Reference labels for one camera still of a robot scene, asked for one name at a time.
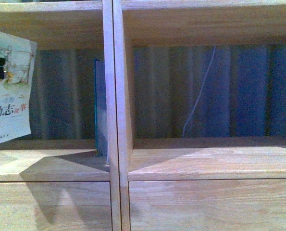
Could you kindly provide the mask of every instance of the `light wood grain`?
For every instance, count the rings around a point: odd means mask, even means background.
[[[138,141],[128,180],[286,178],[285,138]]]
[[[133,46],[124,29],[121,0],[113,1],[115,76],[117,100],[118,154],[120,169],[120,193],[122,230],[130,231],[128,166],[133,150]]]
[[[0,231],[111,231],[110,184],[0,183]]]
[[[117,143],[117,118],[116,118],[116,87],[115,87],[115,62],[114,62],[114,36],[113,36],[113,5],[111,0],[103,0],[103,33],[104,33],[104,58],[106,104],[108,119],[108,152],[110,158],[111,178],[111,205],[112,205],[112,230],[121,231],[121,205],[119,184],[119,161]]]
[[[3,3],[0,31],[39,49],[103,47],[102,1]]]
[[[286,231],[286,180],[130,182],[132,231]]]
[[[97,157],[93,146],[83,140],[0,144],[0,181],[109,181],[106,157]]]
[[[124,0],[135,46],[286,42],[286,0]]]

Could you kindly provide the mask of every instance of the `blue book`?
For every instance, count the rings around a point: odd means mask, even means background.
[[[104,62],[95,59],[94,62],[95,80],[95,138],[98,156],[108,155],[108,130],[106,113],[106,90]]]

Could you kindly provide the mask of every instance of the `wooden bookshelf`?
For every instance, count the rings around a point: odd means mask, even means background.
[[[1,3],[0,31],[37,50],[104,51],[110,153],[107,165],[91,140],[1,144],[0,230],[121,230],[112,1]]]
[[[114,0],[113,19],[123,230],[285,229],[286,203],[280,206],[277,194],[260,198],[260,193],[272,185],[271,179],[282,179],[277,183],[286,191],[286,139],[135,140],[133,49],[286,43],[286,0]],[[257,194],[247,208],[236,199],[242,198],[242,186],[234,191],[235,197],[229,194],[243,183],[260,184],[249,186]],[[221,187],[227,197],[217,197]],[[212,209],[199,199],[204,192],[217,197],[210,207],[222,199],[223,206],[231,201],[230,219],[223,213],[221,220],[221,210],[218,216],[210,215]],[[273,203],[266,207],[265,218],[234,216],[252,214],[258,201]],[[281,214],[281,224],[263,225],[271,210]],[[236,224],[250,220],[248,226]]]

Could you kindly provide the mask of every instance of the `vertical wooden panel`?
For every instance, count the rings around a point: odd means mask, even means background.
[[[103,33],[105,80],[108,119],[108,153],[110,158],[111,203],[113,231],[121,230],[120,184],[117,144],[116,87],[113,38],[113,9],[111,0],[103,0]]]
[[[122,230],[130,230],[128,166],[133,150],[133,76],[131,67],[133,48],[125,35],[122,1],[113,1],[115,75],[117,99],[118,152],[120,167]]]

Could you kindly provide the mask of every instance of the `blue curtain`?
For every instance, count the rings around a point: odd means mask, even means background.
[[[137,138],[181,137],[213,47],[135,50]],[[185,137],[286,136],[286,45],[218,46]]]

